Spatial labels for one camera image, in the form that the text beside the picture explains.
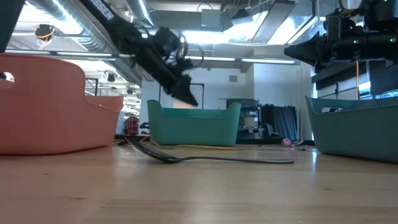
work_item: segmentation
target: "teal plastic bin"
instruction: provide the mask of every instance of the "teal plastic bin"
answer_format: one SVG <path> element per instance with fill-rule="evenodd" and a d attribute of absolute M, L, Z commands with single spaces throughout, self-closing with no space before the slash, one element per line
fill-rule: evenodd
<path fill-rule="evenodd" d="M 232 146 L 240 111 L 240 103 L 227 110 L 195 110 L 162 108 L 148 100 L 150 138 L 165 145 Z"/>
<path fill-rule="evenodd" d="M 320 152 L 398 163 L 398 97 L 379 100 L 307 98 L 308 113 Z M 342 111 L 322 113 L 323 108 Z"/>

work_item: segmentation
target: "curtain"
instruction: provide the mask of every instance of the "curtain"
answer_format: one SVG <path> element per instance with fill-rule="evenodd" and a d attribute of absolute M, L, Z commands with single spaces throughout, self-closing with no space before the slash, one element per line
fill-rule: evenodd
<path fill-rule="evenodd" d="M 294 106 L 265 105 L 261 107 L 261 124 L 272 126 L 273 130 L 284 138 L 297 140 L 297 115 Z"/>

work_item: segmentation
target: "orange bin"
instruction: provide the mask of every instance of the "orange bin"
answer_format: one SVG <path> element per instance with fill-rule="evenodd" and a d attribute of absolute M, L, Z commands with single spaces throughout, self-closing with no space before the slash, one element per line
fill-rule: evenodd
<path fill-rule="evenodd" d="M 122 96 L 85 96 L 77 65 L 47 57 L 0 54 L 0 154 L 60 154 L 107 146 Z"/>

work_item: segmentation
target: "wooden table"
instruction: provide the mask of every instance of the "wooden table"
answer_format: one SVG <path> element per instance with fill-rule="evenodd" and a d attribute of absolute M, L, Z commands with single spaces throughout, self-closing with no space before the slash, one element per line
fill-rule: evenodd
<path fill-rule="evenodd" d="M 294 165 L 161 164 L 113 147 L 0 157 L 4 224 L 397 223 L 398 166 L 282 147 L 172 149 L 176 156 L 296 160 Z"/>

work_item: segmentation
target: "wood grain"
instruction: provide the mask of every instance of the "wood grain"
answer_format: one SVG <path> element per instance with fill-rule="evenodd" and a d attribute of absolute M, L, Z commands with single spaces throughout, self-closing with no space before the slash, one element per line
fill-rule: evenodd
<path fill-rule="evenodd" d="M 398 166 L 283 147 L 164 149 L 294 165 L 161 164 L 130 147 L 0 157 L 1 223 L 396 223 Z"/>

